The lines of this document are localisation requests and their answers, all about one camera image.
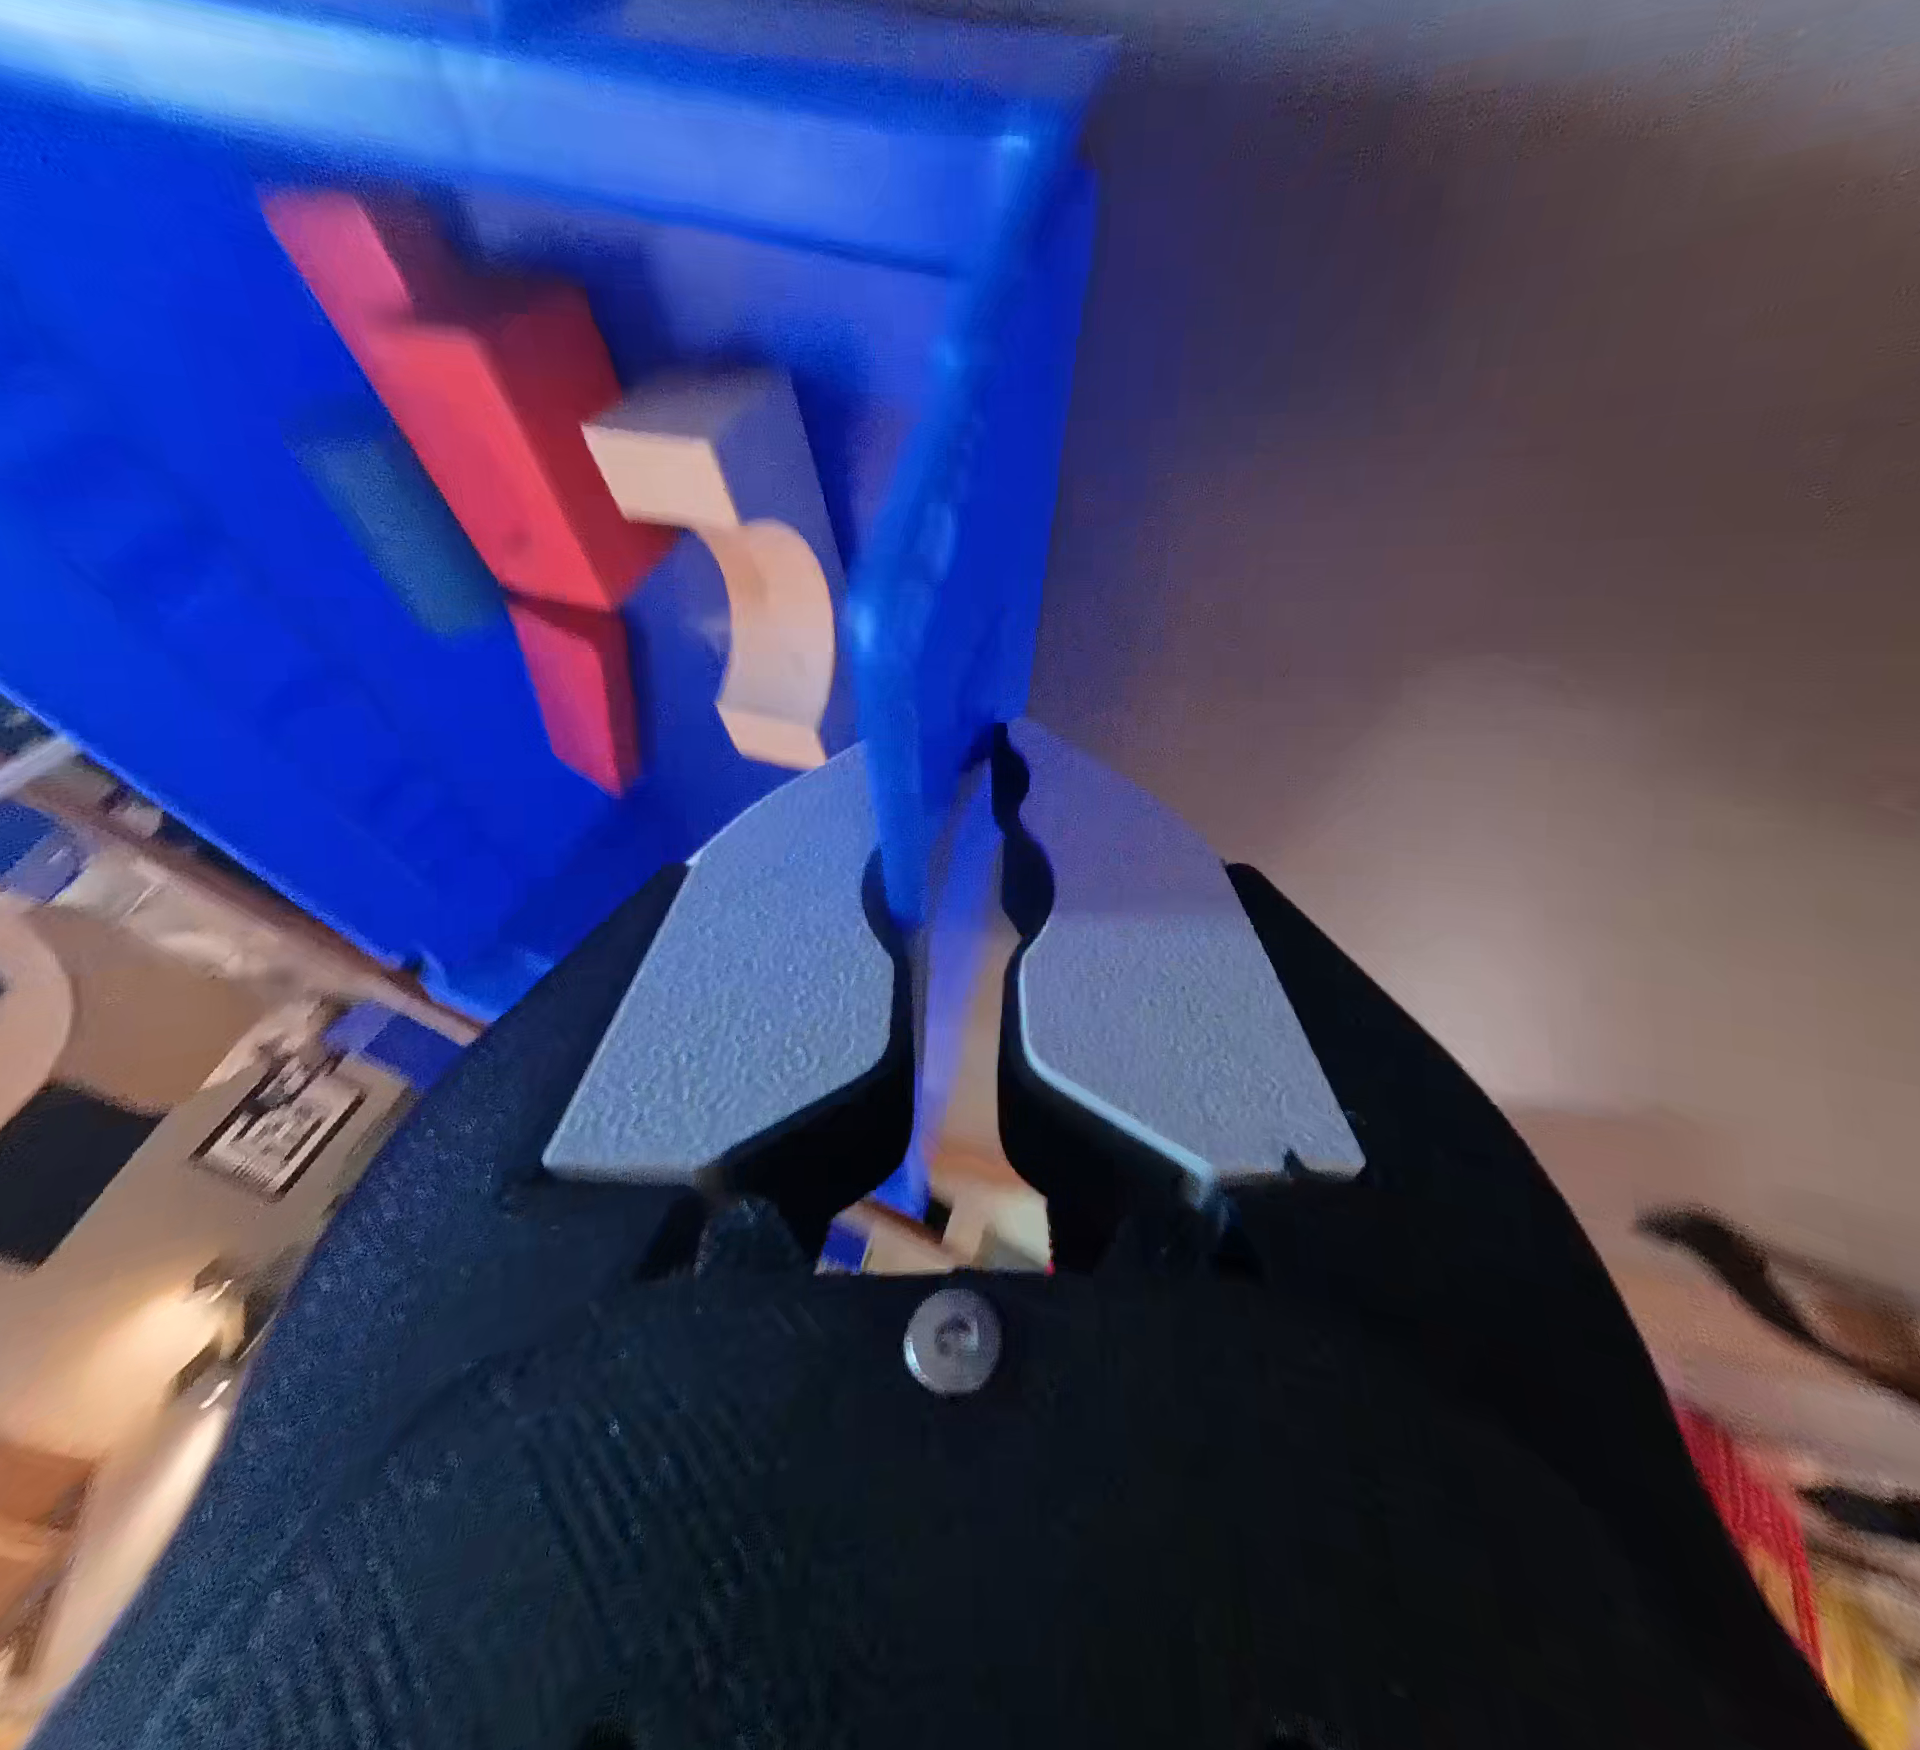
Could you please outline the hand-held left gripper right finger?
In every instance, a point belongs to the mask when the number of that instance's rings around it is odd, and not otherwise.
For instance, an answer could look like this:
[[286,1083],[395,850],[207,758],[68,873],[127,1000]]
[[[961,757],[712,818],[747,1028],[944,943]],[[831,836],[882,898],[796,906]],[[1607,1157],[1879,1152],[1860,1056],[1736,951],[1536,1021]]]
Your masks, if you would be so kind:
[[997,732],[1005,966],[998,1130],[1059,1226],[1350,1181],[1362,1140],[1227,864],[1031,719]]

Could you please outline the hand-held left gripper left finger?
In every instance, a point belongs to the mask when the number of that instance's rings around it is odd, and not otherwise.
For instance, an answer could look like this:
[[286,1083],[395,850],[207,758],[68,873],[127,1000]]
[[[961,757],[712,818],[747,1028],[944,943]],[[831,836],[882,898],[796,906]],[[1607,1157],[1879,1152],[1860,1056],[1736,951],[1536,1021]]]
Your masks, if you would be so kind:
[[543,1163],[586,1183],[855,1204],[913,1134],[910,958],[850,744],[689,859]]

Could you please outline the red arch wooden block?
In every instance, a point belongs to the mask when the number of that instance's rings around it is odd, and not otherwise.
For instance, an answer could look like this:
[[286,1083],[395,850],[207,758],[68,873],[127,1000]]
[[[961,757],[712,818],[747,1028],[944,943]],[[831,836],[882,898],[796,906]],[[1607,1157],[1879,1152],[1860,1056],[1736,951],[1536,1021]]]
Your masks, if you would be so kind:
[[622,398],[586,292],[512,280],[371,329],[371,375],[501,589],[613,610],[674,544],[628,519],[587,423]]

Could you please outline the blue plastic bin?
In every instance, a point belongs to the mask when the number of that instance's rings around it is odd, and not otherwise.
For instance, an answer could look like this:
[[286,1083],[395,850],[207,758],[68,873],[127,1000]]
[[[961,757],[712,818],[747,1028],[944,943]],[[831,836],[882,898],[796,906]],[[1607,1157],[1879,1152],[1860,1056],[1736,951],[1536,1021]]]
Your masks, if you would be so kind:
[[641,779],[548,744],[501,589],[400,607],[291,443],[395,412],[261,212],[400,193],[444,295],[586,292],[622,398],[790,378],[887,905],[1023,711],[1116,45],[821,0],[2,0],[6,695],[375,959],[512,1007],[796,770],[735,751],[690,532],[616,608]]

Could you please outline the natural wood arch block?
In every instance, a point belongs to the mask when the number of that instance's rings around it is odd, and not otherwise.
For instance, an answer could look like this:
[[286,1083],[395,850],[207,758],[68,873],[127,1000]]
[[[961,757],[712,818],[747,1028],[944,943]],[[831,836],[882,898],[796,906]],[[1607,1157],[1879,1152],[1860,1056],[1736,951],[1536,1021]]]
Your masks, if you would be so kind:
[[586,423],[622,516],[698,538],[728,602],[717,708],[739,754],[826,764],[845,569],[797,393],[773,368],[661,369]]

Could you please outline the printed square tag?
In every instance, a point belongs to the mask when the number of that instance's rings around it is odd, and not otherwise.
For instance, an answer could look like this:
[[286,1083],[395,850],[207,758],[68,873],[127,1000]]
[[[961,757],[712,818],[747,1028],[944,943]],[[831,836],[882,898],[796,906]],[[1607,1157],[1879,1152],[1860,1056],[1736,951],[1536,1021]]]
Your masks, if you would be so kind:
[[344,1057],[289,1052],[248,1086],[191,1161],[261,1201],[277,1204],[323,1157],[367,1101]]

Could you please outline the blue wooden cylinder block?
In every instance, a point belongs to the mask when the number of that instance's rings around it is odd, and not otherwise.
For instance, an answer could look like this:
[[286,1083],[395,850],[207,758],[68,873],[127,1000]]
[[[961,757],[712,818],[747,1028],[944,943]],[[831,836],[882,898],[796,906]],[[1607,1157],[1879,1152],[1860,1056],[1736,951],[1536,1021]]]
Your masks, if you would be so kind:
[[459,640],[501,619],[500,584],[400,430],[326,430],[291,449],[421,631]]

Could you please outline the red plastic bin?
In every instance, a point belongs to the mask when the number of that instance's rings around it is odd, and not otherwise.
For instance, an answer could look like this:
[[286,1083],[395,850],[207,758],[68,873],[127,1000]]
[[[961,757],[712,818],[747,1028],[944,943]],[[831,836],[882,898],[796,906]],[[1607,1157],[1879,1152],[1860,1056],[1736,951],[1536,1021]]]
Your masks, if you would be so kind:
[[1824,1680],[1815,1579],[1795,1511],[1732,1431],[1688,1404],[1675,1404],[1675,1415],[1723,1528],[1776,1620]]

